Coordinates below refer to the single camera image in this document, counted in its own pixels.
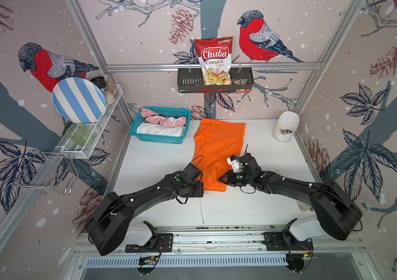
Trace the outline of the orange garment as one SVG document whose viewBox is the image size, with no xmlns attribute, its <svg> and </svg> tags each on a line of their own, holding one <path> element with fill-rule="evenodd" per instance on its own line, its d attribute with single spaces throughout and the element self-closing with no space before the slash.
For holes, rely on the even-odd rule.
<svg viewBox="0 0 397 280">
<path fill-rule="evenodd" d="M 218 179 L 232 168 L 227 158 L 239 156 L 245 137 L 245 123 L 203 119 L 194 135 L 196 166 L 202 171 L 205 191 L 225 192 L 226 185 Z"/>
</svg>

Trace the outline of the blue striped plate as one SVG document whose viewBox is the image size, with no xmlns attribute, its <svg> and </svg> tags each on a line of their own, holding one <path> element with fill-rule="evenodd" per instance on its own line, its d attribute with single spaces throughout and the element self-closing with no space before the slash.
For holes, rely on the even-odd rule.
<svg viewBox="0 0 397 280">
<path fill-rule="evenodd" d="M 52 101 L 57 112 L 72 123 L 94 124 L 106 112 L 103 92 L 91 81 L 66 78 L 53 89 Z"/>
</svg>

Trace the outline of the white shorts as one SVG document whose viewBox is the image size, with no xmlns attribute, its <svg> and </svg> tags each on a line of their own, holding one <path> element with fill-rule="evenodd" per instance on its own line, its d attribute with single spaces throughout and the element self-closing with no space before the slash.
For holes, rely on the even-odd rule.
<svg viewBox="0 0 397 280">
<path fill-rule="evenodd" d="M 163 137 L 182 137 L 185 127 L 165 127 L 160 124 L 151 124 L 144 122 L 137 127 L 137 134 L 155 135 Z"/>
</svg>

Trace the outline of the white ceramic holder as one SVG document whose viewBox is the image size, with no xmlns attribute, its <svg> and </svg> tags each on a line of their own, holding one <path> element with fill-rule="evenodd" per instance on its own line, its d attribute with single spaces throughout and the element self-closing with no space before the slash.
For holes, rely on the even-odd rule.
<svg viewBox="0 0 397 280">
<path fill-rule="evenodd" d="M 273 137 L 277 142 L 287 143 L 294 136 L 298 126 L 299 116 L 294 112 L 284 112 L 274 128 Z"/>
</svg>

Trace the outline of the black wall shelf basket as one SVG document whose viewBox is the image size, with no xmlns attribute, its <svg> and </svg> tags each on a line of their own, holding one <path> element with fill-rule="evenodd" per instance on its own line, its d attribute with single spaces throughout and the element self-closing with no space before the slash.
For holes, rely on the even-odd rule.
<svg viewBox="0 0 397 280">
<path fill-rule="evenodd" d="M 211 93 L 251 90 L 254 84 L 251 68 L 231 68 L 229 72 L 219 75 L 210 70 L 202 73 L 201 69 L 179 69 L 177 85 L 180 93 Z"/>
</svg>

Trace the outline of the clear spice jar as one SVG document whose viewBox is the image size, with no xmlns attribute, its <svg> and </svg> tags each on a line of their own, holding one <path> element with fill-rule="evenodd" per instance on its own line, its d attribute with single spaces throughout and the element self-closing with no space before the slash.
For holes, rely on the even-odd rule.
<svg viewBox="0 0 397 280">
<path fill-rule="evenodd" d="M 116 97 L 118 97 L 119 92 L 117 91 L 117 86 L 113 82 L 112 78 L 108 75 L 103 75 L 106 83 L 105 97 L 106 101 L 109 105 L 112 105 L 116 101 Z"/>
</svg>

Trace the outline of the pink patterned garment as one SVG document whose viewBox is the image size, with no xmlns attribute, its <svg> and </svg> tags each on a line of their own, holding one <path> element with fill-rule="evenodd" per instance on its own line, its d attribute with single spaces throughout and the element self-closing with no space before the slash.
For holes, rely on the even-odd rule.
<svg viewBox="0 0 397 280">
<path fill-rule="evenodd" d="M 147 108 L 141 109 L 141 117 L 150 124 L 161 125 L 169 128 L 183 127 L 187 124 L 186 117 L 164 117 Z"/>
</svg>

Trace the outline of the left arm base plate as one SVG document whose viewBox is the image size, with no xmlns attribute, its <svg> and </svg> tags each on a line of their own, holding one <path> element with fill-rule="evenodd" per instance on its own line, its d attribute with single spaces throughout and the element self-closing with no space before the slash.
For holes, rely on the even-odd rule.
<svg viewBox="0 0 397 280">
<path fill-rule="evenodd" d="M 146 244 L 143 246 L 139 245 L 127 245 L 126 253 L 151 253 L 151 252 L 167 252 L 172 251 L 173 245 L 173 234 L 172 233 L 155 233 Z"/>
</svg>

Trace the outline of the green glass cup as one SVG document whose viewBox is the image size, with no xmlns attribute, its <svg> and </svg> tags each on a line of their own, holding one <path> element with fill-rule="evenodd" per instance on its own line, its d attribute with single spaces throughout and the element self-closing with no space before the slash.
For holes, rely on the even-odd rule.
<svg viewBox="0 0 397 280">
<path fill-rule="evenodd" d="M 83 123 L 72 123 L 65 130 L 64 135 L 80 147 L 89 147 L 94 140 L 88 127 Z"/>
</svg>

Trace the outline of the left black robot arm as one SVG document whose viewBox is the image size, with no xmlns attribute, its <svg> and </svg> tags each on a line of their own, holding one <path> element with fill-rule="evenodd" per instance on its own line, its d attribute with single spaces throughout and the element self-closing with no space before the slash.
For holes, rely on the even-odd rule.
<svg viewBox="0 0 397 280">
<path fill-rule="evenodd" d="M 204 186 L 200 182 L 202 171 L 189 163 L 185 169 L 165 175 L 156 184 L 130 194 L 110 192 L 89 216 L 85 223 L 88 238 L 102 256 L 118 248 L 127 234 L 130 222 L 151 207 L 169 200 L 187 203 L 189 198 L 201 198 Z"/>
</svg>

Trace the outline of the aluminium mounting rail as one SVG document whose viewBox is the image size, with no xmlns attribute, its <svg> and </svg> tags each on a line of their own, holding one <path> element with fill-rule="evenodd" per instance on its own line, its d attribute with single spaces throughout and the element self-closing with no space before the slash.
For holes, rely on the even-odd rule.
<svg viewBox="0 0 397 280">
<path fill-rule="evenodd" d="M 264 232 L 285 232 L 285 229 L 279 227 L 238 227 L 238 228 L 156 228 L 155 233 L 172 233 L 173 245 L 172 253 L 183 252 L 235 252 L 235 251 L 253 251 L 267 250 L 262 244 L 264 241 Z M 122 244 L 114 250 L 115 253 L 124 252 L 127 245 L 143 246 L 149 239 L 145 237 L 146 232 L 137 231 L 136 228 L 130 228 L 128 236 Z M 319 236 L 310 238 L 313 245 L 319 246 L 356 246 L 361 243 L 357 235 L 352 234 L 347 240 L 336 240 L 330 236 Z"/>
</svg>

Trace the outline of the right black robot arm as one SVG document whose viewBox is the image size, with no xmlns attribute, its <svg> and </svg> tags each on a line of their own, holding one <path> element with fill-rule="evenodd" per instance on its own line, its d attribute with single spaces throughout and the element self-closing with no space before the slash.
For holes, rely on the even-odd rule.
<svg viewBox="0 0 397 280">
<path fill-rule="evenodd" d="M 232 170 L 221 176 L 219 182 L 239 188 L 250 185 L 255 191 L 295 199 L 314 209 L 311 216 L 287 224 L 283 230 L 285 240 L 302 242 L 323 235 L 346 240 L 361 223 L 361 210 L 335 182 L 305 182 L 263 171 L 251 154 L 231 156 L 227 162 Z"/>
</svg>

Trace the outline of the red Chuba chips bag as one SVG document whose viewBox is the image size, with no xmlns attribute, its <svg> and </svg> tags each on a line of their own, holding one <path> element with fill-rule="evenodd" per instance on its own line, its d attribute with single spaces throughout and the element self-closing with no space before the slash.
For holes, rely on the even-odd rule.
<svg viewBox="0 0 397 280">
<path fill-rule="evenodd" d="M 231 85 L 233 37 L 195 40 L 204 85 Z"/>
</svg>

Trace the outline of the teal plastic basket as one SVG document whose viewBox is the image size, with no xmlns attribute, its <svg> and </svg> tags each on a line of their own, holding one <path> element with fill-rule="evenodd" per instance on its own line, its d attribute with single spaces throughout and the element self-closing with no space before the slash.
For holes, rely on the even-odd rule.
<svg viewBox="0 0 397 280">
<path fill-rule="evenodd" d="M 130 129 L 130 134 L 132 136 L 137 137 L 141 141 L 146 141 L 146 142 L 158 142 L 158 143 L 169 143 L 169 144 L 181 144 L 183 140 L 185 139 L 188 129 L 189 129 L 189 124 L 191 121 L 191 112 L 187 109 L 182 109 L 182 108 L 168 108 L 168 107 L 143 107 L 145 109 L 152 110 L 164 117 L 186 117 L 187 118 L 187 124 L 185 127 L 184 135 L 182 137 L 167 137 L 167 136 L 155 136 L 155 135 L 144 135 L 144 134 L 137 134 L 136 130 L 137 127 L 145 123 L 146 121 L 144 118 L 141 117 L 141 110 L 137 114 L 135 121 L 133 122 L 131 129 Z"/>
</svg>

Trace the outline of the dark lid spice jar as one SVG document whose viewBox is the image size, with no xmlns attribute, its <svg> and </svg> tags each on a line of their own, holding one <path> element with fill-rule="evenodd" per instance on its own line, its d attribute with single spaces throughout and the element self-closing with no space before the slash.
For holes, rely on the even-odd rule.
<svg viewBox="0 0 397 280">
<path fill-rule="evenodd" d="M 115 98 L 113 96 L 113 93 L 109 91 L 104 77 L 102 76 L 94 77 L 91 79 L 91 82 L 95 84 L 103 92 L 106 101 L 108 102 L 109 105 L 114 103 Z"/>
</svg>

